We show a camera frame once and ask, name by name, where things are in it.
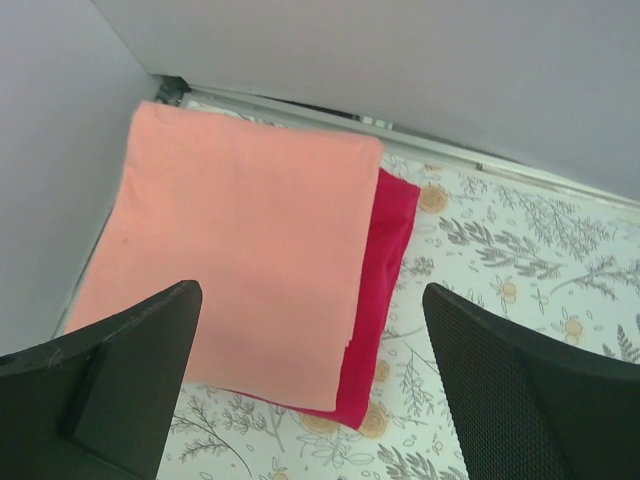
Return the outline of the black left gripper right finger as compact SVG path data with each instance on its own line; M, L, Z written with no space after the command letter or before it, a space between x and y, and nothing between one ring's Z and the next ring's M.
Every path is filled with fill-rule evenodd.
M422 305L470 478L638 478L638 366L552 339L437 283Z

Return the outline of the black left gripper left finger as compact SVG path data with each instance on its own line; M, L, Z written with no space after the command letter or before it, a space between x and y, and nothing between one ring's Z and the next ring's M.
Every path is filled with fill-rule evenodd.
M2 478L155 478L201 304L200 285L181 281L2 356Z

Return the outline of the salmon pink t shirt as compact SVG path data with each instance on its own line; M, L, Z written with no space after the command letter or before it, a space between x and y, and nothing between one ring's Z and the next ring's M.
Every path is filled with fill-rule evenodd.
M188 381L333 410L383 153L369 136L142 103L69 329L194 280Z

